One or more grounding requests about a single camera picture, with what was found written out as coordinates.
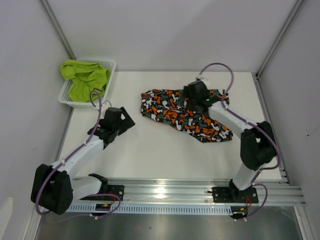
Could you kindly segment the green shorts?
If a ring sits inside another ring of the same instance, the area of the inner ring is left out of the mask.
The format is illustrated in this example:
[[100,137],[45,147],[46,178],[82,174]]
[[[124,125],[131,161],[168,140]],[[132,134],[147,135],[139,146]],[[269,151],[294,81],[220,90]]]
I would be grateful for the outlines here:
[[59,70],[64,80],[71,81],[68,96],[73,102],[104,96],[111,77],[111,70],[96,62],[68,59]]

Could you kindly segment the aluminium frame post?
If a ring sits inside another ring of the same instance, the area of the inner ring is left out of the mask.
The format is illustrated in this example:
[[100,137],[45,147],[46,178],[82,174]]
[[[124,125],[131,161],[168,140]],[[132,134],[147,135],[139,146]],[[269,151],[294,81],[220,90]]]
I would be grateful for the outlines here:
[[51,24],[51,27],[53,28],[58,40],[60,41],[64,51],[66,52],[67,56],[72,59],[75,60],[76,56],[71,48],[71,45],[49,3],[48,0],[39,0],[38,1],[40,6],[42,7],[49,23]]
[[285,40],[286,35],[288,34],[290,28],[293,26],[296,18],[300,14],[300,11],[304,7],[307,0],[296,0],[294,2],[293,7],[291,8],[288,16],[285,18],[284,23],[282,24],[276,38],[274,39],[270,49],[268,50],[266,56],[264,57],[261,65],[259,66],[255,78],[259,81],[262,77],[263,73],[271,63],[272,59],[276,55],[279,47],[281,46],[282,42]]

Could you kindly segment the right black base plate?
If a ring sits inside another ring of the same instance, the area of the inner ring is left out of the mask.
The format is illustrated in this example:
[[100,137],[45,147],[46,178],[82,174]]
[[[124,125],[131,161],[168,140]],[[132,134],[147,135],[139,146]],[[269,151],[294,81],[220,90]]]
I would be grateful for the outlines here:
[[239,191],[236,188],[216,186],[208,193],[212,194],[214,203],[245,204],[248,198],[253,204],[259,202],[258,193],[254,187]]

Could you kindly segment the orange camouflage shorts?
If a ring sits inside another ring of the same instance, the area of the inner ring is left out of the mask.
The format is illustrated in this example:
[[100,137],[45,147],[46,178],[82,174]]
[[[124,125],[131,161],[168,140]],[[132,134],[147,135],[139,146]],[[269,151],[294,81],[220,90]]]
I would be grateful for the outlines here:
[[233,132],[217,120],[192,111],[181,89],[152,89],[140,94],[143,117],[171,126],[201,143],[221,143],[233,139]]

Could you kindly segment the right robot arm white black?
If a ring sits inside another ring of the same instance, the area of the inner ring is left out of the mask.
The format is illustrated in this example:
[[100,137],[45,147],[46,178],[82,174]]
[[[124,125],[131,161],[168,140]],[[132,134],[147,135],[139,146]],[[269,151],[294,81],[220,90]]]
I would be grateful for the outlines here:
[[183,88],[183,97],[187,99],[187,106],[191,110],[217,120],[240,139],[242,164],[228,189],[229,198],[239,202],[246,197],[246,190],[262,171],[279,167],[279,149],[270,123],[253,121],[240,115],[229,106],[227,96],[227,90],[222,97],[211,95],[205,79],[197,79]]

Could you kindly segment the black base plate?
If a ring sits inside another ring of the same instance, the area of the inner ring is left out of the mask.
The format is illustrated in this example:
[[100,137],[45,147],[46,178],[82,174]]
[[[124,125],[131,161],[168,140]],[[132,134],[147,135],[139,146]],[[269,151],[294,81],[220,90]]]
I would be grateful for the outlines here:
[[208,193],[212,194],[214,203],[245,204],[248,198],[253,204],[259,202],[258,193],[254,187],[239,191],[236,188],[216,186]]
[[[125,193],[125,186],[124,185],[109,185],[106,194],[109,195],[116,195],[120,198],[120,200],[123,200]],[[118,201],[118,199],[115,196],[86,196],[81,198],[82,201]]]

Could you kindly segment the right aluminium frame post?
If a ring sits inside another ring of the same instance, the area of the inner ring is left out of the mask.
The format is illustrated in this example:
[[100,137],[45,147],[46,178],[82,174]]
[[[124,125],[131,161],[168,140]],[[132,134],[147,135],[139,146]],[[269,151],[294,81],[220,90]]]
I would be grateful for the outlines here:
[[282,42],[285,40],[286,35],[288,34],[290,28],[293,26],[296,18],[300,14],[300,11],[304,7],[307,0],[296,0],[294,2],[293,7],[291,8],[288,16],[285,18],[284,23],[282,24],[276,38],[274,39],[270,49],[268,50],[266,56],[264,57],[261,65],[259,66],[255,78],[259,81],[262,77],[263,73],[271,63],[272,59],[276,55],[279,47],[281,46]]

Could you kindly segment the left aluminium frame post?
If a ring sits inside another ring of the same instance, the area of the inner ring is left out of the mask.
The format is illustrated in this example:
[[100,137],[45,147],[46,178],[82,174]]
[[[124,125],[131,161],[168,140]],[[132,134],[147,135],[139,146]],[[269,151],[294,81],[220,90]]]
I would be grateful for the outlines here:
[[40,6],[42,7],[49,23],[51,24],[51,27],[53,28],[58,40],[60,41],[64,51],[66,52],[67,56],[72,59],[75,60],[76,56],[71,48],[71,45],[49,3],[48,0],[39,0],[38,1]]

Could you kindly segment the white plastic basket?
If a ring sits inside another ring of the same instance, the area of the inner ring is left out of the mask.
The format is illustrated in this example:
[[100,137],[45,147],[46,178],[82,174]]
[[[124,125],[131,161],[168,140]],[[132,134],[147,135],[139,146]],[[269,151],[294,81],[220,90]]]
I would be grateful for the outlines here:
[[[103,104],[106,103],[107,96],[110,91],[111,83],[113,81],[113,75],[115,73],[115,69],[116,69],[116,65],[117,65],[116,61],[112,60],[112,59],[107,59],[105,57],[82,57],[82,58],[76,59],[76,61],[99,63],[100,65],[110,69],[111,76],[110,76],[110,79],[109,79],[107,87],[106,87],[106,92],[105,92],[104,96],[101,97],[102,103]],[[71,84],[72,84],[72,82],[70,80],[68,80],[68,81],[65,80],[65,82],[60,90],[60,93],[58,95],[58,101],[62,104],[67,104],[73,108],[91,109],[93,107],[91,104],[91,101],[89,101],[89,102],[75,102],[69,98],[69,89],[70,89]]]

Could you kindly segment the aluminium mounting rail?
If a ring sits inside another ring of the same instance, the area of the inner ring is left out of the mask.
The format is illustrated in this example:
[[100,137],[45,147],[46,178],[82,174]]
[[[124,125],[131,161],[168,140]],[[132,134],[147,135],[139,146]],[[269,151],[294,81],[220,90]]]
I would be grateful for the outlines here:
[[[111,185],[123,185],[126,204],[205,205],[212,204],[209,191],[228,185],[227,180],[179,180],[110,178]],[[267,206],[305,206],[301,187],[287,182],[262,181],[268,190]]]

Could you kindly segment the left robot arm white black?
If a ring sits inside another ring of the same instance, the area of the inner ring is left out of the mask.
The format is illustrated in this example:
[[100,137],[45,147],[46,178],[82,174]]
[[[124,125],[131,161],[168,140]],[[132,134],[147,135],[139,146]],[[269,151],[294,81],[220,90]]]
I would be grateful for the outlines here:
[[91,128],[83,143],[68,156],[51,165],[41,164],[35,171],[30,200],[38,207],[61,215],[76,200],[121,201],[123,190],[109,186],[109,180],[97,173],[77,177],[77,173],[116,137],[135,122],[124,107],[109,107],[104,117]]

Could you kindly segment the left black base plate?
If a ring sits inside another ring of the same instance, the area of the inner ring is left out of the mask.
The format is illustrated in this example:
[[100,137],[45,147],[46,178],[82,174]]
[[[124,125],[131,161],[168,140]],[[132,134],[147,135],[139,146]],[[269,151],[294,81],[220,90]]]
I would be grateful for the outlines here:
[[[125,186],[124,185],[109,185],[106,194],[109,195],[116,195],[120,198],[120,200],[123,200],[125,193]],[[118,199],[115,196],[86,196],[81,198],[82,201],[118,201]]]

